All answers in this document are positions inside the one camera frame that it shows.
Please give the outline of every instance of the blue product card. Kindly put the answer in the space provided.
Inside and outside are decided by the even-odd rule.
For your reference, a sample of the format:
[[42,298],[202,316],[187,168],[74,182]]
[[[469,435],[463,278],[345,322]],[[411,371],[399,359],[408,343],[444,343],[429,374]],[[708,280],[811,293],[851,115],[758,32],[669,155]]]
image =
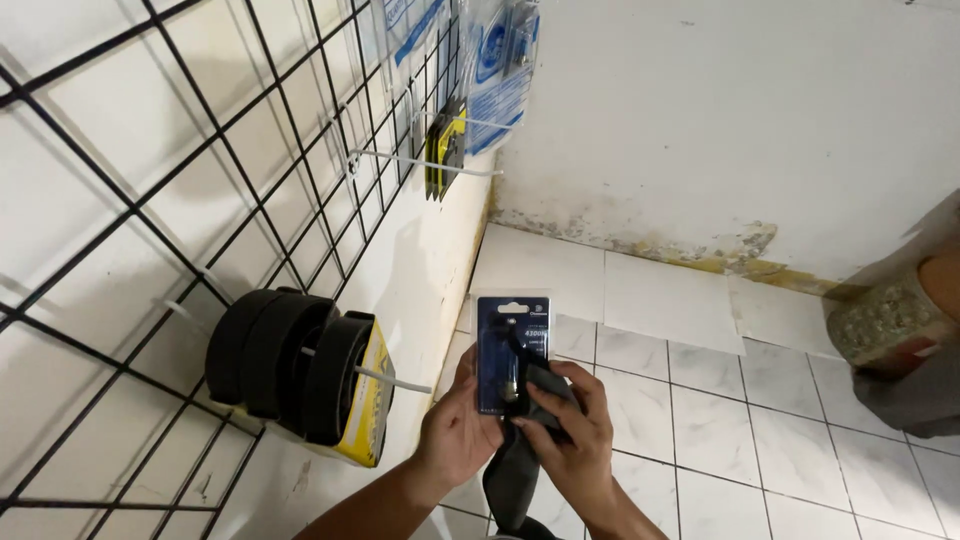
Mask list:
[[547,367],[550,350],[550,299],[477,298],[477,408],[503,415],[528,404],[526,371]]

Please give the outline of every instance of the white wall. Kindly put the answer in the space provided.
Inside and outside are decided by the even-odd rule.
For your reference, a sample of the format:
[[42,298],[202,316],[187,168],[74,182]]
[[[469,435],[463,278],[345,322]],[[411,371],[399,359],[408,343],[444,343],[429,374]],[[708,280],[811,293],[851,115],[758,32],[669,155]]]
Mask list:
[[842,281],[960,187],[955,1],[541,8],[496,223],[690,261],[776,231],[761,258]]
[[[158,2],[157,6],[170,4]],[[253,4],[281,71],[316,42],[305,2],[253,0]],[[314,4],[323,35],[349,13],[348,2]],[[145,19],[139,2],[126,0],[82,6],[61,0],[17,4],[0,18],[0,62],[25,82]],[[206,0],[173,17],[167,26],[221,123],[272,80],[243,0]],[[352,24],[324,49],[335,92],[326,83],[319,54],[284,83],[304,141],[316,135],[333,103],[346,100],[361,78]],[[432,87],[435,71],[430,66],[418,80],[419,96]],[[378,125],[389,104],[380,77],[371,81],[370,96],[373,121]],[[36,97],[134,200],[213,133],[156,31],[56,80]],[[371,136],[366,93],[360,92],[348,109],[357,128],[354,131],[347,122],[348,144],[362,145]],[[380,148],[395,144],[393,123],[389,125],[377,137]],[[330,194],[342,170],[334,133],[307,155],[322,197]],[[276,92],[230,128],[227,139],[261,197],[276,185],[296,155],[293,127]],[[0,110],[0,141],[0,302],[17,307],[126,207],[23,103]],[[490,168],[491,164],[477,162],[473,167]],[[431,385],[440,373],[466,290],[490,179],[460,179],[443,206],[425,201],[422,171],[415,170],[402,189],[396,180],[391,167],[383,180],[385,196],[389,199],[396,193],[389,213],[381,214],[375,194],[362,208],[368,233],[383,221],[360,259],[362,236],[358,220],[348,221],[355,206],[347,184],[333,192],[326,207],[334,235],[346,229],[339,245],[344,265],[350,268],[359,260],[343,285],[340,306],[376,313],[399,375]],[[357,179],[361,193],[370,182],[372,160],[364,160]],[[288,249],[305,231],[292,260],[305,279],[320,271],[311,293],[332,295],[342,284],[332,259],[320,266],[330,239],[318,225],[309,225],[317,201],[302,165],[265,206]],[[143,207],[147,218],[198,267],[210,261],[252,208],[250,191],[221,142],[200,153]],[[212,271],[226,292],[237,298],[266,285],[280,261],[276,239],[257,217]],[[134,217],[26,314],[123,362],[160,321],[167,310],[162,301],[176,300],[192,280],[186,266]],[[289,266],[280,269],[273,282],[273,286],[293,284]],[[224,311],[202,286],[182,305],[208,331]],[[137,352],[130,366],[189,394],[203,374],[205,349],[203,333],[173,316]],[[113,373],[102,361],[24,322],[0,331],[0,499],[11,493]],[[419,418],[429,400],[429,396],[397,393],[385,467],[412,451]],[[198,401],[206,401],[205,389]],[[113,501],[180,404],[179,399],[140,380],[120,376],[30,482],[23,497]],[[170,503],[219,424],[219,419],[188,407],[123,502]],[[252,428],[255,432],[259,426]],[[227,427],[187,486],[182,503],[216,506],[251,442],[252,437]],[[260,530],[265,523],[291,530],[303,526],[304,517],[309,516],[297,514],[293,519],[283,513],[261,513],[283,504],[292,485],[260,481],[256,471],[296,467],[299,472],[303,459],[283,459],[288,452],[307,454],[271,434],[264,436],[250,469],[258,480],[238,489],[238,503],[225,514],[218,537],[245,528]],[[328,458],[307,454],[304,459],[314,460],[315,496],[317,486],[338,485],[335,478],[342,475],[369,479],[385,468],[369,473],[349,468],[345,473],[342,464]],[[271,478],[281,482],[285,477]],[[323,496],[327,500],[334,493],[346,495],[324,492]],[[320,507],[315,499],[303,510],[316,515]],[[0,537],[85,537],[101,515],[102,511],[93,509],[13,508],[0,516]],[[149,537],[161,515],[114,512],[97,537]],[[177,513],[163,538],[197,537],[208,518],[203,513]]]

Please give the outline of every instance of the black wire grid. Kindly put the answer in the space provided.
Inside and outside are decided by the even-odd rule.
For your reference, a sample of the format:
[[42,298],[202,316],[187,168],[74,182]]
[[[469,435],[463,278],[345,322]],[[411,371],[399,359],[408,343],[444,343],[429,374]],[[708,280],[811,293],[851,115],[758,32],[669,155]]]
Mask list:
[[[173,314],[171,309],[167,309],[160,319],[151,327],[147,332],[146,336],[139,341],[139,343],[134,347],[133,351],[124,359],[115,359],[101,353],[96,350],[94,347],[88,346],[81,342],[78,339],[71,337],[61,331],[58,331],[51,326],[27,315],[27,310],[39,301],[44,294],[49,292],[58,282],[63,280],[74,268],[76,268],[81,261],[83,261],[87,256],[89,256],[98,246],[104,243],[111,234],[113,234],[117,229],[119,229],[124,223],[136,216],[137,220],[142,222],[159,240],[170,250],[171,253],[176,256],[177,259],[186,267],[186,269],[192,273],[193,280],[186,287],[186,289],[179,295],[176,302],[182,303],[187,296],[193,291],[198,285],[201,285],[208,289],[208,291],[225,307],[229,306],[230,300],[225,297],[216,287],[211,284],[208,275],[198,268],[191,262],[183,252],[177,248],[171,239],[163,233],[163,231],[155,225],[149,216],[145,215],[143,208],[154,196],[156,196],[161,189],[173,181],[178,174],[183,171],[196,157],[198,157],[203,151],[209,148],[215,141],[222,141],[223,146],[226,148],[230,160],[234,163],[237,170],[239,171],[241,177],[243,178],[244,184],[246,184],[247,189],[250,191],[250,194],[255,201],[255,209],[252,209],[246,218],[240,223],[239,227],[234,231],[226,240],[226,242],[220,247],[216,254],[209,260],[206,264],[205,269],[209,270],[217,262],[218,259],[224,254],[230,244],[237,238],[237,236],[247,227],[254,217],[259,213],[262,214],[263,220],[267,223],[270,228],[272,236],[276,239],[279,249],[282,251],[282,260],[277,266],[276,270],[273,272],[273,275],[267,281],[266,286],[271,286],[276,280],[280,271],[283,270],[288,264],[290,269],[293,271],[293,275],[296,278],[296,285],[302,291],[306,292],[310,290],[314,282],[321,275],[323,270],[329,263],[335,265],[336,271],[340,277],[340,284],[338,285],[335,294],[333,295],[334,299],[338,299],[341,293],[344,290],[348,280],[353,274],[353,271],[356,269],[357,264],[362,258],[363,254],[366,252],[367,247],[370,245],[372,237],[376,234],[377,230],[380,227],[380,224],[383,222],[383,218],[386,216],[386,212],[393,205],[396,200],[396,196],[399,194],[400,189],[402,188],[404,182],[407,180],[407,177],[410,176],[411,171],[413,171],[413,166],[407,163],[398,162],[395,160],[376,160],[377,166],[375,167],[375,180],[370,184],[366,189],[366,192],[362,195],[358,192],[356,181],[349,185],[348,188],[352,191],[353,196],[353,211],[349,217],[346,224],[341,228],[339,234],[334,235],[331,233],[329,223],[327,222],[326,215],[324,213],[324,207],[330,202],[330,199],[333,197],[334,193],[337,193],[338,188],[348,181],[348,171],[341,171],[336,185],[329,189],[329,195],[326,198],[322,198],[320,192],[317,188],[316,183],[314,182],[312,171],[310,170],[310,164],[305,158],[307,153],[318,144],[318,142],[324,138],[327,132],[331,129],[335,129],[336,132],[334,136],[338,136],[339,140],[342,142],[342,148],[345,149],[345,152],[348,152],[351,146],[348,144],[348,139],[346,132],[344,130],[344,120],[343,115],[347,112],[347,108],[352,103],[354,99],[357,98],[360,92],[364,92],[367,98],[367,118],[369,119],[369,126],[364,126],[363,131],[365,132],[367,128],[370,128],[371,135],[365,140],[366,145],[365,149],[372,147],[376,151],[376,142],[375,139],[381,130],[385,129],[388,126],[388,122],[393,122],[393,133],[398,133],[398,128],[403,130],[403,134],[396,137],[395,147],[391,149],[391,153],[398,156],[404,156],[407,158],[415,158],[420,154],[423,149],[422,137],[420,140],[412,135],[412,130],[415,126],[415,118],[409,117],[406,115],[412,107],[409,102],[404,102],[404,96],[399,92],[395,92],[395,95],[400,95],[399,99],[393,97],[390,98],[390,106],[385,114],[385,117],[379,121],[379,124],[374,126],[374,118],[371,108],[370,100],[370,88],[369,82],[374,76],[383,75],[378,73],[381,69],[389,69],[385,63],[378,62],[377,66],[374,66],[368,71],[369,66],[364,59],[363,47],[359,42],[356,43],[356,50],[359,51],[360,57],[360,68],[363,76],[363,80],[359,85],[353,90],[349,97],[343,100],[340,103],[336,103],[336,90],[334,88],[333,79],[330,74],[330,66],[327,63],[326,52],[324,51],[324,45],[328,43],[333,37],[335,37],[339,32],[344,31],[348,25],[353,25],[355,35],[359,40],[362,36],[360,31],[359,17],[361,14],[364,14],[364,11],[369,10],[367,16],[372,15],[372,6],[371,1],[366,0],[363,3],[357,5],[357,0],[348,0],[351,13],[349,16],[344,18],[335,28],[332,29],[327,35],[323,36],[321,34],[320,25],[317,20],[317,15],[314,11],[313,0],[307,0],[307,5],[310,9],[310,17],[312,19],[313,30],[316,32],[318,38],[317,43],[310,47],[306,54],[297,60],[290,68],[285,70],[283,73],[278,73],[276,69],[276,64],[270,53],[269,47],[267,45],[267,40],[264,37],[263,31],[260,27],[259,20],[257,19],[256,13],[253,9],[252,1],[245,0],[246,9],[249,12],[253,27],[256,31],[256,37],[259,41],[259,45],[263,50],[264,56],[267,59],[267,63],[270,67],[270,71],[273,75],[273,81],[266,86],[262,92],[256,95],[252,101],[250,101],[246,106],[244,106],[239,112],[237,112],[231,119],[223,123],[222,125],[218,122],[216,115],[211,109],[210,105],[207,102],[207,99],[204,97],[204,94],[201,92],[200,87],[198,86],[196,80],[191,74],[189,68],[187,67],[186,62],[183,60],[183,57],[180,55],[180,51],[176,43],[170,37],[167,32],[167,29],[164,26],[164,21],[167,19],[185,12],[197,5],[202,4],[202,2],[209,0],[185,0],[178,3],[177,5],[163,11],[157,12],[154,8],[151,0],[143,0],[143,4],[149,14],[149,19],[136,24],[129,28],[129,30],[122,32],[92,48],[81,53],[80,55],[72,58],[69,61],[66,61],[49,71],[34,77],[33,79],[26,81],[24,83],[18,82],[12,73],[0,65],[0,78],[3,79],[7,85],[10,86],[11,91],[5,95],[0,96],[0,107],[6,108],[12,104],[22,101],[26,104],[41,120],[46,126],[48,126],[54,134],[69,148],[69,150],[75,154],[93,173],[96,177],[102,181],[114,195],[116,195],[127,207],[125,211],[120,213],[105,229],[103,229],[99,234],[97,234],[89,243],[87,243],[75,256],[69,259],[59,270],[57,270],[49,279],[43,282],[36,290],[29,294],[18,306],[11,307],[6,304],[0,303],[0,313],[4,315],[4,318],[0,320],[0,332],[6,330],[14,322],[20,322],[28,327],[42,332],[46,336],[53,338],[59,341],[66,346],[73,348],[80,353],[96,358],[97,360],[105,363],[110,368],[113,368],[112,375],[109,377],[106,383],[96,392],[94,397],[90,399],[80,413],[73,419],[68,427],[60,434],[56,441],[46,450],[42,457],[36,462],[36,464],[30,469],[29,473],[16,485],[12,490],[10,495],[6,499],[0,500],[0,519],[3,515],[11,508],[79,508],[79,509],[91,509],[91,510],[102,510],[102,513],[96,525],[92,528],[91,532],[88,534],[87,538],[94,538],[97,533],[102,529],[104,524],[107,522],[110,514],[115,510],[159,510],[163,511],[164,515],[159,522],[159,525],[154,530],[152,538],[156,539],[166,528],[170,518],[173,516],[174,512],[203,512],[209,515],[206,527],[204,529],[203,535],[201,538],[206,538],[209,536],[210,532],[213,530],[214,525],[217,523],[218,518],[223,512],[224,507],[226,506],[230,494],[233,492],[234,487],[237,484],[237,481],[241,478],[241,475],[244,472],[247,464],[250,462],[253,452],[256,450],[257,444],[259,443],[261,437],[263,436],[264,429],[260,428],[259,431],[251,430],[248,427],[242,425],[242,423],[237,423],[237,421],[231,418],[230,413],[223,413],[219,410],[211,408],[210,406],[205,405],[198,400],[198,392],[204,387],[204,380],[200,379],[196,385],[193,387],[193,390],[188,394],[183,394],[178,390],[171,388],[170,386],[159,382],[147,375],[137,372],[131,368],[131,363],[137,357],[137,355],[143,351],[147,346],[150,340],[157,334],[157,332],[167,323],[170,316]],[[454,0],[450,2],[450,12],[456,13],[456,6]],[[427,93],[426,98],[423,100],[422,104],[415,104],[413,107],[416,107],[417,110],[426,110],[427,104],[430,103],[430,100],[435,100],[435,110],[440,110],[445,104],[446,100],[449,99],[459,82],[458,80],[458,54],[460,52],[459,46],[459,36],[457,29],[457,16],[454,14],[447,21],[441,21],[439,23],[439,29],[437,30],[436,36],[436,45],[429,50],[424,58],[423,63],[420,64],[419,69],[411,77],[409,83],[407,83],[407,88],[416,90],[414,85],[417,83],[417,80],[421,75],[424,76],[426,80],[427,65],[430,62],[435,62],[436,70],[433,73],[439,73],[439,76],[436,78],[436,82],[430,91]],[[167,173],[161,180],[159,180],[153,187],[151,187],[146,193],[140,196],[139,199],[132,199],[127,195],[127,193],[115,182],[110,175],[100,166],[97,162],[88,154],[88,152],[79,144],[53,117],[53,115],[48,112],[35,97],[32,95],[33,92],[41,90],[45,86],[53,83],[57,79],[87,65],[89,62],[94,61],[102,57],[104,54],[110,52],[111,50],[123,45],[131,39],[139,37],[141,34],[152,31],[156,29],[159,31],[160,35],[163,37],[164,42],[169,47],[173,57],[175,58],[177,65],[180,67],[182,74],[186,78],[186,81],[189,83],[190,87],[196,94],[196,97],[200,101],[206,116],[211,122],[215,134],[207,138],[202,142],[192,153],[190,153],[186,159],[181,163],[176,165],[169,173]],[[329,90],[331,95],[334,98],[334,109],[335,111],[330,118],[330,121],[327,121],[325,125],[321,128],[320,132],[309,141],[303,141],[300,139],[300,132],[297,129],[297,125],[294,121],[294,115],[291,112],[289,102],[287,101],[286,94],[283,89],[283,82],[290,77],[294,71],[297,70],[305,62],[309,61],[311,57],[319,54],[324,63],[324,70],[326,76],[326,83],[329,85]],[[283,103],[283,108],[285,109],[287,118],[290,121],[290,124],[293,128],[293,136],[297,143],[297,156],[293,162],[289,165],[286,171],[282,174],[276,184],[266,192],[266,194],[260,198],[257,195],[256,189],[253,187],[250,178],[247,173],[244,171],[244,168],[240,162],[240,159],[237,157],[233,148],[230,146],[226,131],[233,125],[235,125],[247,112],[253,109],[258,103],[260,103],[264,98],[266,98],[271,92],[277,90],[280,100]],[[400,122],[397,118],[397,108],[399,107],[399,112],[403,115],[400,117]],[[413,141],[418,141],[420,143],[419,148],[412,148]],[[273,224],[270,216],[265,210],[264,205],[267,201],[270,200],[271,196],[276,193],[277,189],[291,176],[291,173],[302,163],[303,168],[306,170],[307,177],[312,187],[312,191],[317,201],[320,201],[319,207],[313,211],[313,216],[310,219],[309,225],[303,230],[302,233],[297,237],[296,241],[292,244],[291,248],[288,250],[285,247],[283,239],[280,237],[279,233],[276,230],[276,227]],[[384,197],[383,186],[381,183],[381,178],[384,173],[387,172],[388,167],[396,167],[396,178],[397,186],[392,195],[388,195],[387,198]],[[375,193],[378,203],[380,214],[379,218],[375,223],[365,223],[364,215],[361,212],[361,208]],[[341,259],[339,253],[337,252],[337,246],[340,241],[343,239],[344,234],[349,230],[350,225],[353,220],[358,220],[361,234],[363,235],[363,246],[359,250],[359,253],[356,257],[353,258],[353,262],[345,267],[344,262]],[[333,239],[332,242],[329,242],[329,249],[323,257],[321,265],[313,272],[310,276],[304,276],[297,269],[291,255],[293,255],[298,247],[303,242],[304,237],[307,232],[315,224],[320,224],[322,230],[325,233],[326,238]],[[134,379],[140,380],[146,384],[149,384],[153,388],[161,390],[166,394],[173,396],[180,401],[182,404],[177,410],[176,414],[172,417],[170,422],[165,426],[163,431],[160,433],[159,437],[152,444],[149,451],[146,452],[143,459],[135,467],[130,478],[124,483],[122,488],[119,490],[117,495],[113,498],[112,501],[108,502],[88,502],[88,501],[70,501],[70,500],[57,500],[57,499],[28,499],[21,497],[24,493],[24,490],[27,486],[33,481],[36,476],[40,473],[45,465],[51,460],[54,454],[63,446],[66,440],[70,435],[76,431],[77,427],[84,421],[87,415],[94,409],[94,407],[100,403],[103,397],[107,394],[108,390],[117,382],[122,375],[128,375]],[[192,466],[189,475],[180,485],[180,489],[171,503],[167,504],[157,504],[157,503],[123,503],[122,500],[127,492],[131,489],[134,482],[137,479],[137,476],[144,470],[147,464],[150,462],[150,459],[154,456],[157,448],[163,443],[163,440],[171,432],[174,425],[187,410],[188,407],[196,407],[197,409],[203,411],[206,414],[209,414],[220,421],[219,428],[217,428],[212,436],[207,440],[203,452],[199,455],[196,462]],[[196,505],[186,505],[182,504],[184,494],[187,491],[187,488],[193,483],[197,473],[200,471],[201,467],[204,464],[204,460],[210,454],[211,449],[216,443],[220,434],[224,431],[224,428],[227,425],[231,425],[234,428],[242,431],[251,438],[249,447],[246,450],[243,458],[240,460],[240,464],[233,474],[224,494],[221,497],[221,500],[215,506],[196,506]]]

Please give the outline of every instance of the hand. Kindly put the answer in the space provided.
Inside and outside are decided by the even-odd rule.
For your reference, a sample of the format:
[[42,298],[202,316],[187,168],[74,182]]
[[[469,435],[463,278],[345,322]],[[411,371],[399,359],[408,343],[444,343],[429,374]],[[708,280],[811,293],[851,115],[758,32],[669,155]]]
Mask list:
[[603,382],[575,362],[550,362],[550,370],[570,379],[583,413],[567,400],[527,383],[530,397],[552,413],[573,440],[556,444],[546,428],[534,420],[515,418],[540,457],[540,464],[561,495],[584,523],[594,527],[612,524],[618,505],[617,486],[611,472],[613,425],[607,411]]
[[477,474],[503,444],[499,419],[477,411],[475,363],[474,344],[460,357],[449,392],[423,417],[411,458],[444,493]]

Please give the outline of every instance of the wire grid panel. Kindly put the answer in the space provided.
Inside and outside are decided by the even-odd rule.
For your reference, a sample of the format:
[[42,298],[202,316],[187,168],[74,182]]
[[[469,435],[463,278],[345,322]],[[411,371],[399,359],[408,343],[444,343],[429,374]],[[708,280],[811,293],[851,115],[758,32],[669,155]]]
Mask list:
[[0,537],[206,538],[263,428],[207,399],[203,328],[258,287],[339,298],[413,170],[348,153],[420,154],[457,18],[412,104],[370,0],[62,7],[0,48]]

